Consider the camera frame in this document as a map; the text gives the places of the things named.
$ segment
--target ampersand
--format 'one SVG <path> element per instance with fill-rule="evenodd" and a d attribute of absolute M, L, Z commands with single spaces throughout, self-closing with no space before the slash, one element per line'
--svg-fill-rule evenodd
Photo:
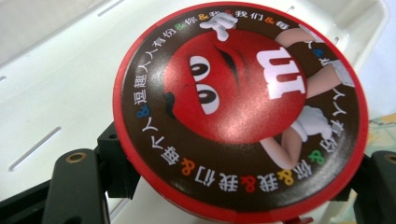
<path fill-rule="evenodd" d="M 287 186 L 291 186 L 294 184 L 291 170 L 283 170 L 277 172 L 277 177 L 279 180 L 283 180 Z"/>
<path fill-rule="evenodd" d="M 178 24 L 175 25 L 175 28 L 177 30 L 182 30 L 182 29 L 184 29 L 184 27 L 186 27 L 186 24 L 178 23 Z"/>
<path fill-rule="evenodd" d="M 195 169 L 195 162 L 187 160 L 186 158 L 183 158 L 181 165 L 184 166 L 184 168 L 181 170 L 181 173 L 186 176 L 189 176 L 191 171 Z"/>
<path fill-rule="evenodd" d="M 138 118 L 143 118 L 143 117 L 147 117 L 149 115 L 149 107 L 147 105 L 143 105 L 142 107 L 140 107 L 140 110 L 137 111 L 137 117 Z"/>
<path fill-rule="evenodd" d="M 324 55 L 323 49 L 314 49 L 314 54 L 317 55 L 318 58 L 322 58 Z"/>
<path fill-rule="evenodd" d="M 256 178 L 253 175 L 241 176 L 241 184 L 245 185 L 247 193 L 256 191 Z"/>
<path fill-rule="evenodd" d="M 200 21 L 204 21 L 204 20 L 209 19 L 209 16 L 206 16 L 205 14 L 199 14 L 199 15 L 198 15 L 198 19 L 199 19 Z"/>
<path fill-rule="evenodd" d="M 274 18 L 272 18 L 272 17 L 265 18 L 265 22 L 270 23 L 270 24 L 275 24 Z"/>
<path fill-rule="evenodd" d="M 308 156 L 311 161 L 315 161 L 317 164 L 322 165 L 326 161 L 319 150 L 313 150 L 311 154 Z"/>

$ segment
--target white glove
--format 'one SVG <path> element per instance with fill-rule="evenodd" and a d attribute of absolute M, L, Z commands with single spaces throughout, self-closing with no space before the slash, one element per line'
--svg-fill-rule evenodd
<path fill-rule="evenodd" d="M 291 128 L 296 131 L 303 142 L 306 142 L 308 135 L 320 133 L 324 139 L 332 137 L 332 126 L 324 117 L 320 109 L 304 106 L 300 116 L 291 124 Z"/>
<path fill-rule="evenodd" d="M 212 28 L 217 32 L 219 41 L 226 41 L 229 36 L 226 29 L 233 28 L 237 22 L 237 18 L 233 17 L 230 14 L 221 12 L 214 16 L 212 19 L 210 19 L 210 21 L 202 22 L 201 24 L 199 24 L 199 26 L 204 29 Z"/>

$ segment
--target cartoon eye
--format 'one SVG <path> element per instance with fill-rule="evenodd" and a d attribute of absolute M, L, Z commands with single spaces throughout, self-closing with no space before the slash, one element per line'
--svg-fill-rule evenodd
<path fill-rule="evenodd" d="M 206 78 L 210 72 L 209 62 L 201 56 L 192 56 L 190 58 L 190 68 L 196 82 Z"/>
<path fill-rule="evenodd" d="M 219 108 L 218 93 L 212 87 L 205 84 L 197 84 L 198 97 L 205 114 L 214 113 Z"/>

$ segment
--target cartoon mouth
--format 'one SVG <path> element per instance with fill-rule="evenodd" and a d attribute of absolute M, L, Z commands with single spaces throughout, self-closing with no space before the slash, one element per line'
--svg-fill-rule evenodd
<path fill-rule="evenodd" d="M 238 72 L 236 69 L 236 64 L 235 61 L 233 60 L 233 57 L 231 57 L 230 54 L 226 53 L 225 51 L 218 49 L 218 51 L 220 52 L 222 58 L 224 59 L 224 61 L 228 64 L 228 66 L 231 68 L 231 70 L 233 71 L 233 77 L 235 78 L 236 81 L 236 85 L 239 84 L 239 76 L 238 76 Z"/>

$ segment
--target metal rivet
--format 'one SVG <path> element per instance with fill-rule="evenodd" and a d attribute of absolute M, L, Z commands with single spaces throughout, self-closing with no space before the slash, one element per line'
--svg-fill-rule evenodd
<path fill-rule="evenodd" d="M 71 154 L 66 158 L 66 162 L 68 163 L 77 163 L 85 160 L 87 158 L 87 154 L 84 152 L 76 152 Z"/>
<path fill-rule="evenodd" d="M 387 155 L 385 155 L 385 159 L 387 159 L 388 161 L 396 164 L 396 155 L 387 154 Z"/>

